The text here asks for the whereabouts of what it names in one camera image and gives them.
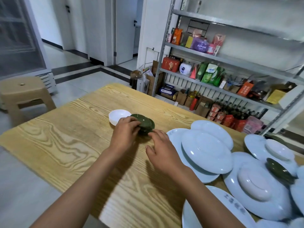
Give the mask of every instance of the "red bottle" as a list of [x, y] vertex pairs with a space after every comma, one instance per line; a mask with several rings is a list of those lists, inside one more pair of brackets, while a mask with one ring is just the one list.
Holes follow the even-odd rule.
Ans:
[[191, 111], [194, 110], [194, 107], [195, 107], [196, 103], [197, 103], [197, 98], [193, 99], [193, 101], [191, 103], [191, 106], [190, 106]]

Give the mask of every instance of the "door handle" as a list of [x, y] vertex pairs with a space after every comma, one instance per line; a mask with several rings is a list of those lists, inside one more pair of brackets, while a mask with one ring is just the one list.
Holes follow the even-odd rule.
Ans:
[[67, 10], [68, 13], [71, 12], [71, 11], [70, 11], [70, 7], [69, 7], [68, 5], [65, 5], [65, 8], [66, 8], [66, 10]]

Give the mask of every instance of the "hand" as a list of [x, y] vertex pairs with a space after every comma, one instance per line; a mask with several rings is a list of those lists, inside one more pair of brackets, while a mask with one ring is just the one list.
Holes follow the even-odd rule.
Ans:
[[153, 130], [148, 135], [154, 141], [154, 149], [146, 146], [146, 153], [150, 162], [165, 174], [176, 174], [186, 166], [182, 163], [179, 155], [169, 140], [168, 135], [162, 130]]
[[140, 130], [140, 122], [135, 117], [121, 118], [112, 134], [109, 149], [122, 157], [133, 145]]

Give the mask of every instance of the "forearm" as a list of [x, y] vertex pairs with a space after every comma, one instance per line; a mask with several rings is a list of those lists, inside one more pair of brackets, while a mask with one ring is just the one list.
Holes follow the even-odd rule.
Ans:
[[183, 191], [204, 228], [245, 228], [190, 168], [185, 167], [178, 174], [172, 174], [172, 178]]
[[119, 157], [113, 150], [105, 149], [89, 169], [59, 197], [31, 228], [77, 228], [82, 227], [92, 205]]

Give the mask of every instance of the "wooden table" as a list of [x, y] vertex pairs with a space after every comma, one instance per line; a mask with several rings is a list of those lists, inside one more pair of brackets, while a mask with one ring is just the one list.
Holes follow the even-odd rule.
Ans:
[[[129, 87], [111, 84], [6, 131], [0, 145], [64, 192], [108, 147], [114, 128], [108, 114], [115, 109], [143, 114], [165, 132], [189, 129], [193, 121], [206, 120]], [[233, 152], [244, 151], [245, 134], [225, 129], [234, 140]], [[185, 198], [167, 176], [153, 169], [145, 153], [145, 145], [153, 142], [146, 137], [137, 141], [138, 147], [102, 187], [91, 214], [111, 228], [181, 227]], [[303, 165], [304, 159], [298, 158], [298, 162]], [[228, 192], [221, 176], [210, 185]]]

